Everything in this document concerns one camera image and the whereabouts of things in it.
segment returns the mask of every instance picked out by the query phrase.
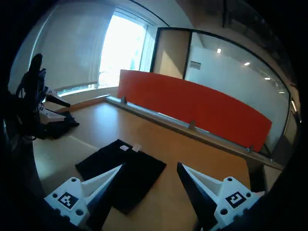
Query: red panel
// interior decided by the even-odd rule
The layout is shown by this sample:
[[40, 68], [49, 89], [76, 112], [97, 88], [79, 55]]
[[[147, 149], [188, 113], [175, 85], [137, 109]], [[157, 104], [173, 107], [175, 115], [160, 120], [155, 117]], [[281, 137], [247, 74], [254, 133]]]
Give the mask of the red panel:
[[118, 97], [260, 151], [271, 121], [222, 92], [155, 73], [121, 70]]

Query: glass partition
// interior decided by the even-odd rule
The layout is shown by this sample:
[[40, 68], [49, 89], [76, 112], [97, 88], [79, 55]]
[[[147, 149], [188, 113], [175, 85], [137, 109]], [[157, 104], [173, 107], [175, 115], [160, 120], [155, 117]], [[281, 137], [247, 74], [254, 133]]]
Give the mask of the glass partition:
[[272, 122], [265, 144], [274, 150], [285, 129], [290, 96], [258, 57], [231, 42], [194, 32], [185, 80], [223, 92], [262, 113]]

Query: folded black fabric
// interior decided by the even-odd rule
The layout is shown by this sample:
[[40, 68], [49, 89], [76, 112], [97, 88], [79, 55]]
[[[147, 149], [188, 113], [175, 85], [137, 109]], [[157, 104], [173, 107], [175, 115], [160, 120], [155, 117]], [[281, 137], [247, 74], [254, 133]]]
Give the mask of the folded black fabric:
[[66, 118], [64, 119], [64, 121], [49, 122], [47, 125], [45, 125], [44, 135], [42, 139], [45, 139], [47, 137], [58, 139], [65, 133], [67, 133], [72, 127], [79, 126], [79, 123], [75, 121], [75, 118], [72, 117], [69, 111], [63, 113], [57, 113], [57, 112], [54, 113], [66, 116]]
[[132, 146], [117, 140], [101, 148], [76, 165], [86, 181], [126, 163], [123, 174], [115, 188], [113, 206], [128, 214], [148, 193], [163, 172], [166, 164], [144, 152], [135, 152]]

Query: white label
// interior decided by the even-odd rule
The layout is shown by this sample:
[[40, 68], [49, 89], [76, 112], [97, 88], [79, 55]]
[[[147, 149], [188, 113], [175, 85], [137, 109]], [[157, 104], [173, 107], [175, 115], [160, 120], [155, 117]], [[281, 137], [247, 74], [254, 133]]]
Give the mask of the white label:
[[132, 149], [133, 149], [135, 152], [138, 152], [138, 151], [140, 150], [140, 148], [141, 148], [141, 145], [139, 145], [139, 144], [135, 144], [135, 145], [132, 147]]
[[126, 151], [127, 149], [129, 149], [129, 147], [127, 147], [127, 146], [125, 146], [125, 145], [122, 145], [120, 148], [121, 148], [122, 150], [124, 150], [124, 151]]

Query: window blind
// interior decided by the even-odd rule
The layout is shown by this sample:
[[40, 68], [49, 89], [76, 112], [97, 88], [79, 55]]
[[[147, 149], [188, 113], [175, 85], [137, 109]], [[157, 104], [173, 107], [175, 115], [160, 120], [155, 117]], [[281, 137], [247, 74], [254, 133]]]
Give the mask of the window blind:
[[98, 82], [104, 37], [114, 10], [94, 1], [69, 1], [54, 9], [33, 51], [43, 54], [46, 86], [60, 90]]

